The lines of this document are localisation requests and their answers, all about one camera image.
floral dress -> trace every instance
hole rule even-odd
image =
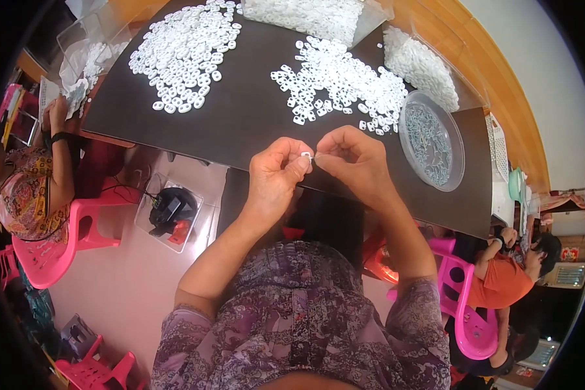
[[[251,389],[306,371],[363,389],[448,389],[437,283],[402,294],[382,326],[337,251],[284,241],[247,261],[215,322],[179,305],[164,320],[156,389]]]
[[[0,188],[0,223],[24,241],[67,242],[70,205],[48,215],[52,157],[46,149],[16,149],[6,163],[15,166]]]

clear plastic box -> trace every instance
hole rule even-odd
[[[383,22],[394,18],[392,0],[241,0],[243,16],[249,20],[285,27],[323,39],[339,39],[349,49]],[[333,7],[343,10],[343,18],[336,22],[320,10]],[[313,12],[315,18],[299,17]],[[342,29],[333,27],[339,23]]]
[[[98,58],[95,59],[95,65],[101,67],[101,75],[109,72],[132,38],[138,34],[145,23],[148,23],[156,15],[162,6],[163,4],[150,4],[146,6],[136,15],[132,16],[117,34],[109,40],[108,49],[102,51]],[[126,15],[126,12],[122,12],[122,14],[123,18],[130,17]]]
[[[78,19],[57,35],[67,67],[61,68],[61,79],[75,83],[85,69],[87,59],[96,44],[108,47],[125,22],[112,3],[107,3]]]
[[[193,233],[193,229],[195,228],[195,225],[198,223],[198,218],[201,215],[202,206],[204,204],[204,199],[201,195],[198,195],[197,193],[192,191],[190,188],[188,188],[186,184],[177,183],[174,180],[169,179],[167,176],[165,176],[159,172],[154,172],[154,174],[152,174],[151,179],[149,181],[150,182],[147,185],[146,191],[154,196],[156,196],[156,194],[159,193],[163,189],[167,189],[167,188],[171,188],[171,187],[180,187],[180,188],[184,188],[184,189],[188,190],[191,193],[191,195],[193,196],[193,198],[195,199],[195,202],[197,203],[197,212],[195,213],[195,218],[193,219],[193,222],[191,223],[191,226],[188,230],[187,238],[184,240],[184,242],[181,245],[177,245],[177,244],[169,241],[168,238],[171,237],[171,235],[167,234],[167,233],[163,234],[161,237],[150,236],[151,238],[160,242],[164,246],[167,246],[168,248],[171,248],[173,251],[181,254],[182,251],[184,250],[184,247],[187,245],[187,241],[189,240],[189,238],[191,237],[191,234]],[[150,220],[149,215],[150,215],[151,209],[152,209],[152,199],[149,196],[144,195],[141,198],[141,202],[139,203],[138,210],[136,211],[137,213],[135,215],[135,225],[148,234],[152,229],[154,229],[154,225],[152,225],[149,222],[149,220]]]
[[[426,45],[444,61],[459,97],[459,110],[490,107],[484,79],[466,43],[435,12],[416,1],[395,2],[395,18],[390,25]]]

orange wall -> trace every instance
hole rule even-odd
[[[411,14],[421,35],[422,32],[426,34],[423,35],[425,40],[443,43],[436,49],[446,58],[459,58],[460,47],[446,44],[445,31],[433,23],[430,11],[452,30],[451,34],[466,44],[473,61],[452,61],[453,65],[469,81],[477,71],[481,74],[490,110],[505,132],[512,166],[520,166],[527,173],[527,183],[534,192],[549,192],[546,154],[527,97],[507,60],[481,24],[458,0],[394,0],[394,4],[395,20],[392,24],[400,27],[407,23],[408,13]]]

purple patterned shirt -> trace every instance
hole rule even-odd
[[[156,389],[251,389],[304,370],[363,389],[448,389],[437,283],[402,294],[382,326],[336,250],[283,241],[248,257],[213,323],[179,305],[163,322]]]

black wrist strap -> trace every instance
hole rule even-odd
[[[58,132],[58,133],[54,134],[54,136],[50,139],[50,148],[52,148],[52,145],[56,141],[66,140],[68,138],[69,138],[69,133],[66,133],[66,132]]]
[[[501,252],[504,252],[504,251],[506,251],[506,250],[507,250],[507,245],[505,244],[505,238],[504,238],[502,235],[500,235],[500,234],[497,234],[497,235],[496,235],[496,238],[498,238],[498,239],[499,239],[499,240],[500,240],[500,241],[503,243],[503,244],[500,246],[500,251],[501,251]]]

